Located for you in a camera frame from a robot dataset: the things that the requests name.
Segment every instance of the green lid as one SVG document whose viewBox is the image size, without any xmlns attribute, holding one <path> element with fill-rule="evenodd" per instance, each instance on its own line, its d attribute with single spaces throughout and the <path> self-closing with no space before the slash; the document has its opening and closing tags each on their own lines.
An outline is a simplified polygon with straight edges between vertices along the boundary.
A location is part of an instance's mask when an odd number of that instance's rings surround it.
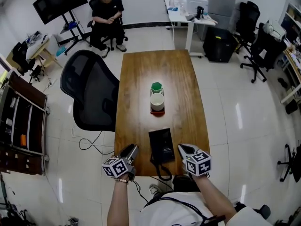
<svg viewBox="0 0 301 226">
<path fill-rule="evenodd" d="M 162 85 L 159 82 L 155 82 L 151 85 L 151 89 L 155 91 L 160 91 L 162 89 Z"/>
</svg>

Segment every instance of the refrigerator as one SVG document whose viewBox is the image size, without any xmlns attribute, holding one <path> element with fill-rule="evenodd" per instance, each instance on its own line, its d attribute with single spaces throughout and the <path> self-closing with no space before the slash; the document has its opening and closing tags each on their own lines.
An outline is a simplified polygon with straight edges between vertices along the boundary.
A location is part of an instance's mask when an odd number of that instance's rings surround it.
<svg viewBox="0 0 301 226">
<path fill-rule="evenodd" d="M 228 29 L 236 0 L 208 0 L 208 14 L 218 22 L 216 28 Z M 205 39 L 208 26 L 198 24 L 198 36 Z"/>
</svg>

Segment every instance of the white cup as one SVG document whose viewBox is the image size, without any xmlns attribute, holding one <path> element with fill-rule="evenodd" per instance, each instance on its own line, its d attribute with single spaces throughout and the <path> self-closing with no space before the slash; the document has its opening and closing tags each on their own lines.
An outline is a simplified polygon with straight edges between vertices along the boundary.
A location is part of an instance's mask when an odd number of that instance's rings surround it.
<svg viewBox="0 0 301 226">
<path fill-rule="evenodd" d="M 160 93 L 154 93 L 150 97 L 150 106 L 154 111 L 161 111 L 164 108 L 164 96 Z"/>
</svg>

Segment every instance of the black shirt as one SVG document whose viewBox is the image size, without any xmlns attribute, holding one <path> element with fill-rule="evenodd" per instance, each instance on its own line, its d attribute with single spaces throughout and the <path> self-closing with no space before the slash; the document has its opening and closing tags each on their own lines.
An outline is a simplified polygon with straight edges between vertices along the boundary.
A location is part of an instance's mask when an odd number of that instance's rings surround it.
<svg viewBox="0 0 301 226">
<path fill-rule="evenodd" d="M 98 0 L 94 5 L 92 17 L 109 19 L 110 17 L 113 17 L 118 11 L 124 11 L 122 0 L 112 0 L 110 3 L 103 3 Z"/>
</svg>

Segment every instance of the black speaker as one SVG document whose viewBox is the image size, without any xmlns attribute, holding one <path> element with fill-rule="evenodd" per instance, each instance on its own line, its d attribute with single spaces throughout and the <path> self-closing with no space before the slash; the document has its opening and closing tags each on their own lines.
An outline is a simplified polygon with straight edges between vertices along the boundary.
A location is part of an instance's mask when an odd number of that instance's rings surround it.
<svg viewBox="0 0 301 226">
<path fill-rule="evenodd" d="M 237 44 L 228 30 L 209 27 L 203 48 L 209 61 L 228 63 Z"/>
</svg>

